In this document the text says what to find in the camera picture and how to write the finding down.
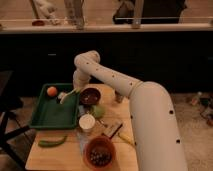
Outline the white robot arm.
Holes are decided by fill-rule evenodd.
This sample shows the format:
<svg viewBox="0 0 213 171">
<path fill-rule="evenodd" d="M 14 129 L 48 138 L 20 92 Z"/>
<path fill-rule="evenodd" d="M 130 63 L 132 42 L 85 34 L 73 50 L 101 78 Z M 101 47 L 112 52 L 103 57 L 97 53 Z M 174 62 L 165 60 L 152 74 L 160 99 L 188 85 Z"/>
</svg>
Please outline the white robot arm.
<svg viewBox="0 0 213 171">
<path fill-rule="evenodd" d="M 141 81 L 99 64 L 97 51 L 74 58 L 75 88 L 95 77 L 129 99 L 139 171 L 188 171 L 175 110 L 167 90 L 156 82 Z"/>
</svg>

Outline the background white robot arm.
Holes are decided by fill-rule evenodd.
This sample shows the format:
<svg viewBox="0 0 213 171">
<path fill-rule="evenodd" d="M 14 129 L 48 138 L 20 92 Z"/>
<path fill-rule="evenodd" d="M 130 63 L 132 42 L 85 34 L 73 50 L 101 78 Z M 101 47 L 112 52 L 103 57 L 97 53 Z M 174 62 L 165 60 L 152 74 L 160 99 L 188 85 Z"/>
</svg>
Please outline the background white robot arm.
<svg viewBox="0 0 213 171">
<path fill-rule="evenodd" d="M 66 17 L 59 19 L 56 15 L 57 7 L 48 0 L 35 0 L 36 4 L 43 16 L 52 24 L 59 25 L 65 22 L 66 24 L 76 25 L 83 18 L 83 2 L 84 0 L 63 0 L 65 5 Z"/>
</svg>

